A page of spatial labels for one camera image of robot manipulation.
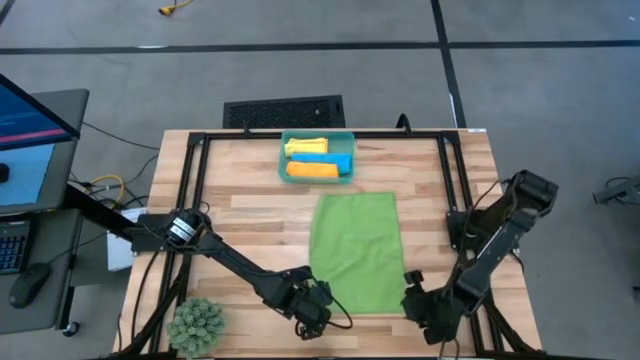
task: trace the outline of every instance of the yellow cloth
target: yellow cloth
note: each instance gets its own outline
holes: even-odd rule
[[[284,154],[290,157],[294,153],[326,154],[329,151],[329,140],[326,138],[294,139],[284,145]]]
[[[338,177],[338,166],[336,164],[289,161],[287,164],[287,175],[306,177]]]

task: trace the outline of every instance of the green towel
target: green towel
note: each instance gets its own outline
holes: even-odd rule
[[[394,194],[321,197],[309,263],[349,313],[402,313],[404,259]],[[339,312],[335,303],[331,309]]]

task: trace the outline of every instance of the wooden tabletop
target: wooden tabletop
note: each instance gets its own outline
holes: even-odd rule
[[[150,212],[166,213],[176,202],[187,130],[166,131],[149,198]],[[460,130],[471,192],[477,199],[498,179],[486,132]],[[278,177],[279,140],[214,140],[208,157],[203,200],[211,205],[214,230],[229,245],[265,269],[282,270],[308,264],[311,221],[322,194],[393,191],[400,219],[405,267],[421,269],[425,290],[444,285],[455,261],[445,226],[448,210],[436,141],[430,139],[356,140],[355,176],[350,185],[290,185]],[[453,157],[449,162],[460,184]],[[199,148],[195,159],[199,159]],[[187,204],[191,203],[197,171],[194,161]],[[480,204],[500,196],[496,187]],[[130,342],[133,306],[150,254],[133,265],[122,309],[124,346]],[[142,294],[136,331],[156,306],[165,255],[152,266]],[[540,347],[529,296],[519,265],[506,258],[492,277],[498,308],[513,328],[534,348]],[[287,321],[265,307],[251,286],[211,259],[194,257],[188,297],[206,297],[224,306],[226,336],[212,357],[276,356],[437,356],[418,326],[400,315],[354,316],[354,328],[328,327],[321,338],[302,341]],[[167,313],[166,320],[173,316]],[[334,315],[337,321],[343,316]],[[491,349],[486,316],[481,311],[485,347]],[[458,332],[461,355],[473,355],[470,328],[463,319]],[[168,349],[163,334],[161,350]],[[448,344],[445,354],[453,355]]]

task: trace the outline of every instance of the plastic container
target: plastic container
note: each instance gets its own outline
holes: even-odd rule
[[[327,138],[329,140],[329,154],[350,154],[351,155],[351,172],[349,174],[340,175],[337,178],[326,177],[306,177],[306,176],[289,176],[287,174],[287,164],[289,158],[284,154],[284,145],[291,138],[296,139],[315,139]],[[285,130],[280,138],[280,163],[278,164],[278,174],[284,182],[294,184],[348,184],[353,180],[355,172],[354,159],[355,137],[353,133],[346,131],[297,131]]]

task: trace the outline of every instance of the green plant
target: green plant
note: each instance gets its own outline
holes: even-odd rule
[[[176,309],[167,325],[169,343],[191,360],[213,350],[224,334],[222,306],[207,299],[191,298]]]

